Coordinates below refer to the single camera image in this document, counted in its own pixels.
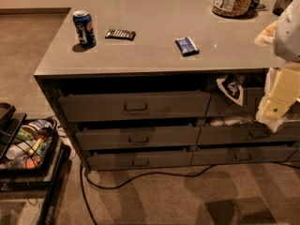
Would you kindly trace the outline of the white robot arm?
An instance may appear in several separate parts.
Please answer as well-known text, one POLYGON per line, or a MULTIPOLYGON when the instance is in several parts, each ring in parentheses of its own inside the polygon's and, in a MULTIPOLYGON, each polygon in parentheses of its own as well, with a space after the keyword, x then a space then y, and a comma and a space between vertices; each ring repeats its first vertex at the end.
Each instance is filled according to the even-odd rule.
POLYGON ((300 98, 300 0, 292 0, 276 22, 256 37, 257 45, 272 45, 280 68, 269 68, 264 96, 256 120, 276 133, 284 123, 294 121, 287 112, 300 98))

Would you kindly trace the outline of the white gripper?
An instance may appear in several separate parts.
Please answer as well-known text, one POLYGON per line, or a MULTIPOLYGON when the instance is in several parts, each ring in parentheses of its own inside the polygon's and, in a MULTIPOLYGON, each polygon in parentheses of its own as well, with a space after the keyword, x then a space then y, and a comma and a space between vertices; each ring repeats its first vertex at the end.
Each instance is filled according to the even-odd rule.
POLYGON ((256 120, 276 133, 284 123, 299 120, 299 112, 289 112, 299 98, 300 64, 288 63, 281 68, 270 68, 256 120))

